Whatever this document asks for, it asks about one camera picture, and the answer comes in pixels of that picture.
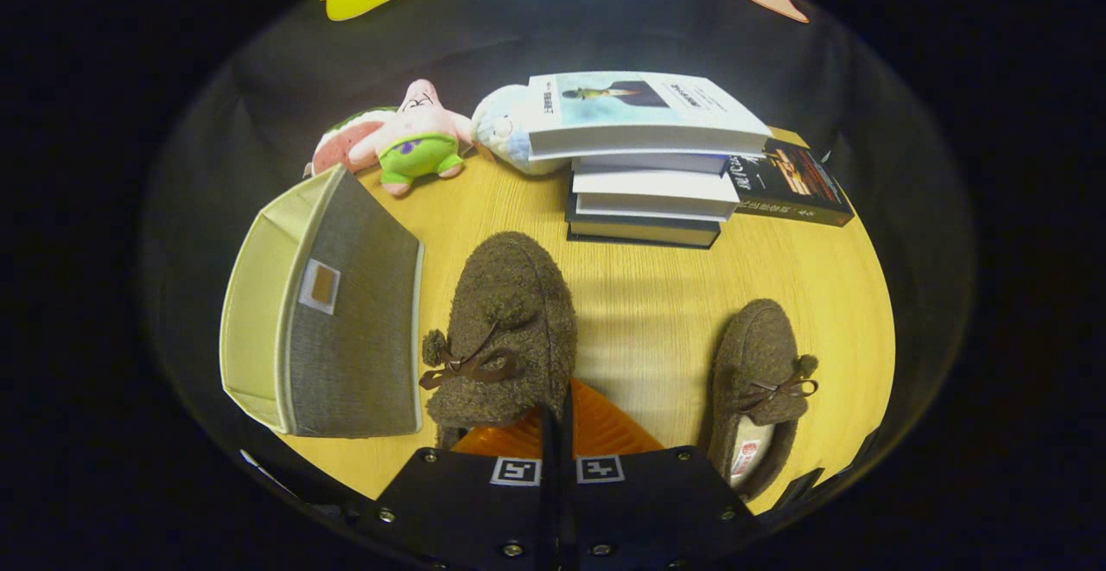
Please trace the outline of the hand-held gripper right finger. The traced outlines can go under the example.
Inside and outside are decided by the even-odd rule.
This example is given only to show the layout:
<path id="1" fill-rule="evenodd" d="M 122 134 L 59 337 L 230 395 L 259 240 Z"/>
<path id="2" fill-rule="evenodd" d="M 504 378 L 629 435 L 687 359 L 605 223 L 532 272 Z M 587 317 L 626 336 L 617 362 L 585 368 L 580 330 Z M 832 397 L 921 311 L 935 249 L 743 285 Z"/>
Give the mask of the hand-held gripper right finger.
<path id="1" fill-rule="evenodd" d="M 581 451 L 578 386 L 560 421 L 562 570 L 722 570 L 766 534 L 695 446 Z"/>

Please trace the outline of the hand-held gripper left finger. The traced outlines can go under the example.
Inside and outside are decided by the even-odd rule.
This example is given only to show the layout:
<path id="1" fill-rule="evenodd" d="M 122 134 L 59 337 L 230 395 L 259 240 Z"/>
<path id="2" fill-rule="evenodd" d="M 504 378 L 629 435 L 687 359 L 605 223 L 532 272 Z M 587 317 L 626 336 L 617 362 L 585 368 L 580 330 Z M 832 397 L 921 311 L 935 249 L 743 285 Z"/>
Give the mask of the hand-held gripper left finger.
<path id="1" fill-rule="evenodd" d="M 356 534 L 403 570 L 559 570 L 560 422 L 538 414 L 538 460 L 420 447 L 359 505 Z"/>

